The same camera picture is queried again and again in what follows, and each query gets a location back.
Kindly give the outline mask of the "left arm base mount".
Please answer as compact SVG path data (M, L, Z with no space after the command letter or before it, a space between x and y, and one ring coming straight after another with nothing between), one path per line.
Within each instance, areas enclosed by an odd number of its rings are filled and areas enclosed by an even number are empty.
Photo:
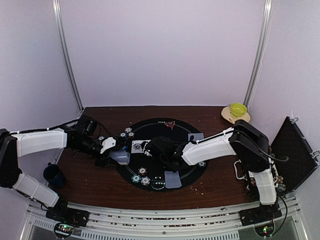
M58 202L54 207L48 207L46 218L67 223L74 227L86 227L90 213L85 210L68 207L67 202Z

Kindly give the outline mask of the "blue orange ten chip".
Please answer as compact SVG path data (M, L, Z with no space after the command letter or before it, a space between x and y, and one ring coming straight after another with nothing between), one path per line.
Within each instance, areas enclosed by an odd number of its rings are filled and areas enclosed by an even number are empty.
M125 132L126 132L127 134L131 133L131 132L132 132L132 128L131 128L131 127L127 127L127 128L125 129Z

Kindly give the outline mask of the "grey card deck box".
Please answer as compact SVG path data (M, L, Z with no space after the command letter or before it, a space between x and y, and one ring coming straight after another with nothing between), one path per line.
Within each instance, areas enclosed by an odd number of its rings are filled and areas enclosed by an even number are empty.
M128 165L131 159L131 153L126 150L111 151L109 157L116 161L119 165Z

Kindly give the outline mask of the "red triangular dealer marker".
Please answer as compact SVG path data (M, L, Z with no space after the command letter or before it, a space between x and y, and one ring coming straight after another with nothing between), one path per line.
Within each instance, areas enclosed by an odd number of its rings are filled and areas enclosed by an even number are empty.
M169 127L171 130L173 130L174 126L176 125L176 122L175 121L168 121L165 123L165 125L167 127Z

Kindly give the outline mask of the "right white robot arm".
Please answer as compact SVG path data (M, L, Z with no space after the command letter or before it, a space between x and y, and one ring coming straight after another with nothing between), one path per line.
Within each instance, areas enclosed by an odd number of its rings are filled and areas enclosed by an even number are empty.
M255 179L262 204L256 210L258 219L266 221L276 212L272 162L277 158L270 154L268 137L244 120L237 120L232 127L216 135L201 140L190 139L179 145L164 137L154 137L145 144L143 151L173 172L200 162L237 156Z

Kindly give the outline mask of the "black white chip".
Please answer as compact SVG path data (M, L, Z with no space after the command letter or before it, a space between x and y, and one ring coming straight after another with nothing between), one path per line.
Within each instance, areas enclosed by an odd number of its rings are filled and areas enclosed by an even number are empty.
M140 176L145 176L145 175L147 174L147 169L146 169L145 167L140 167L140 168L138 169L138 174L139 174Z

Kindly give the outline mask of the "ace of spades card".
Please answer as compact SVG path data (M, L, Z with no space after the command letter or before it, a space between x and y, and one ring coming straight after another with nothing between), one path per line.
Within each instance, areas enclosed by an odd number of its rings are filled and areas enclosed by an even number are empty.
M143 154L145 152L145 145L148 142L146 140L133 140L131 142L132 154Z

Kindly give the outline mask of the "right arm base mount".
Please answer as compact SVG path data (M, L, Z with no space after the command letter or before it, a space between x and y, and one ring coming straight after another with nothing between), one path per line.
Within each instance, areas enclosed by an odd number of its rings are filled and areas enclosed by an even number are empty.
M238 214L242 226L272 222L274 219L282 216L278 200L272 205L260 204L258 207L241 210Z

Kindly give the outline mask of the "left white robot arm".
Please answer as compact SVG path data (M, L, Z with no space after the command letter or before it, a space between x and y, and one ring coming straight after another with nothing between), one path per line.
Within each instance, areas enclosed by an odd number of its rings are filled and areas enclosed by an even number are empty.
M23 172L18 159L47 150L65 149L79 151L95 158L98 167L118 167L128 165L130 153L125 149L125 134L93 139L96 128L109 133L107 128L90 116L82 116L60 125L47 128L10 132L0 130L0 186L13 189L40 202L48 208L61 222L72 218L72 211L62 202L64 199L51 188L38 182Z

